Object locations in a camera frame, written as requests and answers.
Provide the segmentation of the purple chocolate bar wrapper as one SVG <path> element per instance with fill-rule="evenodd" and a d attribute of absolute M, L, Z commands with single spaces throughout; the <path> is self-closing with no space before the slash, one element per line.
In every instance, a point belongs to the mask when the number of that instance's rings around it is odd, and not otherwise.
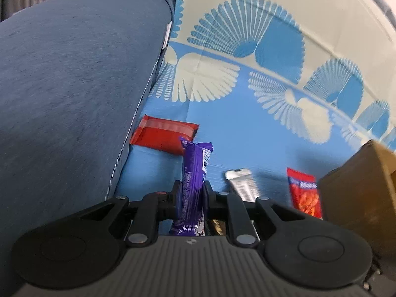
<path fill-rule="evenodd" d="M 213 151 L 210 142 L 194 143 L 180 138 L 183 153 L 181 204 L 177 220 L 173 221 L 170 235 L 204 236 L 205 191 L 203 184 Z"/>

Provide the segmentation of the red peanut snack packet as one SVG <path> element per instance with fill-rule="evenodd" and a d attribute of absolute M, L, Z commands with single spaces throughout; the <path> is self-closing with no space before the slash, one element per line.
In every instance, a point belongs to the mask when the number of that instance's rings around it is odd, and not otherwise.
<path fill-rule="evenodd" d="M 322 206 L 316 178 L 291 168 L 287 168 L 287 178 L 293 207 L 322 219 Z"/>

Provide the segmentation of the dark brown chocolate bar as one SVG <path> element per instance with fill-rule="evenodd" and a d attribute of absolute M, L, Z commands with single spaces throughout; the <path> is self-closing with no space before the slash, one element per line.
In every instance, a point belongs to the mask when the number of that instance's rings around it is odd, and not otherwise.
<path fill-rule="evenodd" d="M 211 233 L 213 235 L 220 235 L 220 236 L 224 236 L 226 235 L 226 225 L 223 221 L 219 221 L 219 220 L 211 220 L 209 222 L 209 226 L 211 229 Z"/>

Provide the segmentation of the silver snack bar wrapper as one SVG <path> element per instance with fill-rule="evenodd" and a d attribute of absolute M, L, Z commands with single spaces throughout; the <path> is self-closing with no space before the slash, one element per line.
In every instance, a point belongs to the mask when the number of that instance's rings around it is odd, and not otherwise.
<path fill-rule="evenodd" d="M 253 224 L 256 216 L 256 199 L 259 197 L 258 187 L 249 169 L 242 168 L 228 170 L 225 178 L 232 187 L 232 192 L 237 194 L 246 205 L 246 209 Z"/>

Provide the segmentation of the red snack bar wrapper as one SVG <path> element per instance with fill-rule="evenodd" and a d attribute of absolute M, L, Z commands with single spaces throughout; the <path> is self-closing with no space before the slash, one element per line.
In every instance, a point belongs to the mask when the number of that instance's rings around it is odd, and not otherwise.
<path fill-rule="evenodd" d="M 192 142 L 198 129 L 198 124 L 145 115 L 134 131 L 129 144 L 182 156 L 184 149 L 180 138 Z"/>

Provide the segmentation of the cardboard box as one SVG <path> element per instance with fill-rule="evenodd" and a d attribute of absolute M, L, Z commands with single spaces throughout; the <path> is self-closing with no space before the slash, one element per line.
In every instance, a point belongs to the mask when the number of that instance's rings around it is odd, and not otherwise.
<path fill-rule="evenodd" d="M 380 257 L 395 257 L 395 154 L 370 140 L 319 180 L 325 218 L 366 239 Z"/>

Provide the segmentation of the blue fan-pattern sofa cover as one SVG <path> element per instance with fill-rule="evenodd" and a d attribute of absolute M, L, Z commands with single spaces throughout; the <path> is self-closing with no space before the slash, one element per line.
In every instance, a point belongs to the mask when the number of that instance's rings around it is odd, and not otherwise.
<path fill-rule="evenodd" d="M 252 172 L 290 204 L 287 168 L 321 178 L 369 140 L 395 149 L 395 0 L 176 0 L 143 114 L 198 124 L 206 178 Z"/>

